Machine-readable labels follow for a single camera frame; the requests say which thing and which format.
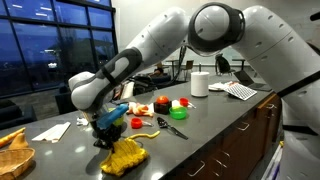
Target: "white paper towel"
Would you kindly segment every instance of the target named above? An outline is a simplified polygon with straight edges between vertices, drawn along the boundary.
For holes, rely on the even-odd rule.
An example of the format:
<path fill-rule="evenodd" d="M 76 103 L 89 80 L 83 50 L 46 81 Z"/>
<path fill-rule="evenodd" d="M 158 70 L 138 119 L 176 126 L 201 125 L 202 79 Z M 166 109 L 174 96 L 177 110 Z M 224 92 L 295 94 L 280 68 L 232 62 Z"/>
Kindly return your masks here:
<path fill-rule="evenodd" d="M 206 97 L 209 94 L 209 72 L 191 73 L 191 95 L 196 97 Z"/>

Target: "kitchen counter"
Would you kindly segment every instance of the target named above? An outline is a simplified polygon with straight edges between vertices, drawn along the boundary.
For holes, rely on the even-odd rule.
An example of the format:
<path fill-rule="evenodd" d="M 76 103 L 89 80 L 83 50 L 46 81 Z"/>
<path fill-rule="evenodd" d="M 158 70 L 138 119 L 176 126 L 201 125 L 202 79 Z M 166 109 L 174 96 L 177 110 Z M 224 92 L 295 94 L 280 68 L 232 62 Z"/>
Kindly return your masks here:
<path fill-rule="evenodd" d="M 170 100 L 186 97 L 196 106 L 189 109 L 187 118 L 173 120 L 169 115 L 155 114 L 153 118 L 142 117 L 143 120 L 154 124 L 153 127 L 132 129 L 130 119 L 133 115 L 124 116 L 122 136 L 137 133 L 161 133 L 154 139 L 138 138 L 136 141 L 143 144 L 149 157 L 137 167 L 128 170 L 121 179 L 159 179 L 166 177 L 177 166 L 181 166 L 186 159 L 209 141 L 213 142 L 227 127 L 240 121 L 247 113 L 253 111 L 271 92 L 258 91 L 256 95 L 242 101 L 230 98 L 226 92 L 209 92 L 206 98 L 196 98 L 190 95 L 190 82 L 161 89 L 151 93 L 129 98 L 129 101 L 149 104 L 159 95 L 167 95 Z M 79 111 L 48 118 L 24 126 L 0 131 L 0 137 L 5 136 L 20 127 L 26 127 L 26 137 L 30 147 L 36 150 L 33 167 L 28 169 L 22 177 L 25 179 L 120 179 L 115 176 L 101 173 L 99 163 L 103 161 L 108 151 L 93 146 L 95 138 L 90 126 L 76 125 Z M 169 124 L 189 137 L 184 140 L 173 135 L 166 129 L 159 129 L 156 118 L 158 116 L 168 120 Z M 71 122 L 71 126 L 58 143 L 33 142 L 32 138 L 53 127 L 56 124 Z"/>

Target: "blue object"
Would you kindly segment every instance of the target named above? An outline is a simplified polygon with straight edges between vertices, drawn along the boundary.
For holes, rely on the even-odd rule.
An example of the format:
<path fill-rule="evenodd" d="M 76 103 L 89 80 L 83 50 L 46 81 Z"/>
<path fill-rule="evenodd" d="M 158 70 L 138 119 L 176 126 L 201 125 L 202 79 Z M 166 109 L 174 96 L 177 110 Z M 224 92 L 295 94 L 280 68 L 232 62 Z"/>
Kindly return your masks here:
<path fill-rule="evenodd" d="M 103 114 L 103 116 L 97 121 L 97 126 L 100 129 L 107 129 L 114 121 L 126 113 L 128 109 L 128 105 L 120 104 L 115 110 Z"/>

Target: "wall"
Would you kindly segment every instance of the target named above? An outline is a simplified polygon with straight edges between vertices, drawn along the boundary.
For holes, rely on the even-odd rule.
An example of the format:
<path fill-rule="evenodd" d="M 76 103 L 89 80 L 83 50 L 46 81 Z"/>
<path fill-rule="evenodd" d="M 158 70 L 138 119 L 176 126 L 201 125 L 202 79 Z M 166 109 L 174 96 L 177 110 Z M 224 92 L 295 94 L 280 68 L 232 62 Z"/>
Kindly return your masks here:
<path fill-rule="evenodd" d="M 113 0 L 116 8 L 115 25 L 119 51 L 123 50 L 132 39 L 158 14 L 166 9 L 178 6 L 191 17 L 193 12 L 202 4 L 213 2 L 209 0 Z M 320 20 L 311 22 L 310 15 L 320 11 L 320 0 L 220 0 L 215 2 L 225 3 L 233 8 L 244 10 L 249 6 L 263 5 L 280 17 L 296 30 L 305 40 L 311 40 L 320 47 Z M 222 50 L 231 65 L 232 58 L 241 58 L 241 55 L 232 48 Z M 167 59 L 176 59 L 179 51 Z M 185 59 L 194 59 L 196 64 L 213 65 L 214 57 L 200 57 L 190 50 Z"/>

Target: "floor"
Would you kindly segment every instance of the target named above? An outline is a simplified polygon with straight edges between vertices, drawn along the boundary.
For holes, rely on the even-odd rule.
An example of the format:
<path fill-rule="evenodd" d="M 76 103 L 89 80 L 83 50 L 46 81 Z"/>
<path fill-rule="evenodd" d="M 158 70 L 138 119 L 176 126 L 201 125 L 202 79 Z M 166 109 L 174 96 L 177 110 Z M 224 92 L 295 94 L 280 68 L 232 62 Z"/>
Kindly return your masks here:
<path fill-rule="evenodd" d="M 240 70 L 240 67 L 233 67 L 236 71 Z M 250 67 L 245 67 L 244 69 L 251 77 L 255 75 L 255 72 Z M 219 81 L 223 81 L 224 78 L 229 78 L 229 75 L 224 74 L 221 76 L 217 76 L 214 67 L 202 67 L 202 71 L 210 72 L 210 78 L 214 78 Z M 178 80 L 184 80 L 184 75 L 181 73 L 179 75 Z M 23 96 L 17 96 L 8 98 L 12 100 L 14 103 L 19 105 L 20 107 L 24 107 L 25 105 L 32 105 L 34 107 L 36 116 L 38 120 L 42 120 L 45 118 L 53 117 L 59 115 L 58 107 L 56 105 L 54 95 L 57 93 L 58 90 L 50 90 L 50 91 L 44 91 L 44 92 L 38 92 L 34 94 L 28 94 Z M 267 153 L 267 155 L 259 162 L 255 170 L 252 172 L 250 176 L 250 180 L 258 180 L 261 179 L 261 177 L 264 174 L 265 169 L 267 168 L 272 155 L 274 154 L 277 146 L 278 141 L 272 146 L 270 151 Z"/>

